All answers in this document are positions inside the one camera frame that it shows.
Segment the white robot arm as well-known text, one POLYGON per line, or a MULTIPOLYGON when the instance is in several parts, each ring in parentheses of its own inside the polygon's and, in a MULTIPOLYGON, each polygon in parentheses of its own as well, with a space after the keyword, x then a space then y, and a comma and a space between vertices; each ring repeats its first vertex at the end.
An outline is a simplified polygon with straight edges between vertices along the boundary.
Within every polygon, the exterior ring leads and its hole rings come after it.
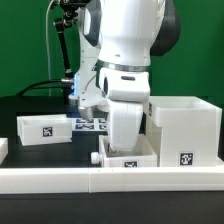
POLYGON ((144 106, 150 97, 149 67, 153 56, 169 52, 180 37, 173 0, 90 0, 83 10, 80 42, 88 52, 81 72, 78 109, 84 119, 92 108, 107 113, 109 144, 116 151, 136 145, 144 106))

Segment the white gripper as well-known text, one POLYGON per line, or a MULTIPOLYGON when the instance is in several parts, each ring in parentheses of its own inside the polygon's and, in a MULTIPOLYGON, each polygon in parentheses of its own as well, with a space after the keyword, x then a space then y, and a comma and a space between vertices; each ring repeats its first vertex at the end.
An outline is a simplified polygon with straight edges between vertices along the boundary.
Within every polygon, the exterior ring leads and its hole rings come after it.
POLYGON ((142 116, 142 103, 109 101, 107 130, 112 150, 128 152, 134 149, 142 116))

